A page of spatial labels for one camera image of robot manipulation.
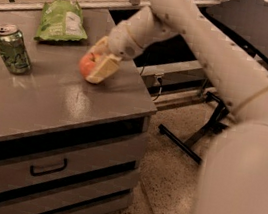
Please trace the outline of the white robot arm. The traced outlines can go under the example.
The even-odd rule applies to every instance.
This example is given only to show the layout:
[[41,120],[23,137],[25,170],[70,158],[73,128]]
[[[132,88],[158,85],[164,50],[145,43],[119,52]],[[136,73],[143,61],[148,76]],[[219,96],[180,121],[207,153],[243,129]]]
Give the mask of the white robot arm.
[[193,214],[268,214],[268,70],[209,22],[193,0],[150,0],[90,50],[97,83],[123,60],[180,34],[238,124],[202,163]]

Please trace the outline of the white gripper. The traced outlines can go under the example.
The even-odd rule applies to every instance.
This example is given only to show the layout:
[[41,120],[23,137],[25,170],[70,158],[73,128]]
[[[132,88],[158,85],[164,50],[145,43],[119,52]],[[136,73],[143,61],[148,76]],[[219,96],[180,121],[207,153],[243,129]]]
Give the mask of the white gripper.
[[89,49],[93,67],[86,75],[86,81],[94,85],[101,83],[119,70],[120,57],[129,61],[143,53],[143,48],[136,43],[128,27],[125,20],[121,21],[111,30],[109,36],[104,36]]

